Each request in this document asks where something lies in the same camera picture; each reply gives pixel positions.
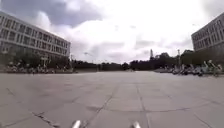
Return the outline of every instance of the white building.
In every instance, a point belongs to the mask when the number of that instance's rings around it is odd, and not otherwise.
[[[18,18],[0,12],[0,52],[69,57],[71,43]]]
[[[213,54],[224,54],[224,13],[191,36],[194,50],[211,49]]]

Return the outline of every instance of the pole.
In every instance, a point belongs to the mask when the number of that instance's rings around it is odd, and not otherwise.
[[[179,65],[179,68],[181,68],[180,49],[178,49],[178,65]]]

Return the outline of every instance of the tower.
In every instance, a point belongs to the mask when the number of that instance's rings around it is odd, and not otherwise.
[[[151,59],[153,59],[154,57],[153,57],[153,51],[152,51],[152,49],[150,50],[150,60]]]

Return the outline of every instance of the concrete pavement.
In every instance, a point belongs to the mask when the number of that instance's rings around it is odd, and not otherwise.
[[[6,128],[223,128],[224,79],[153,72],[0,74]]]

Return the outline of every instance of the sky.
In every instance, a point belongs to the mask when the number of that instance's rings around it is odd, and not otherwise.
[[[148,60],[193,49],[191,34],[224,12],[223,0],[0,0],[1,10],[71,42],[73,59]]]

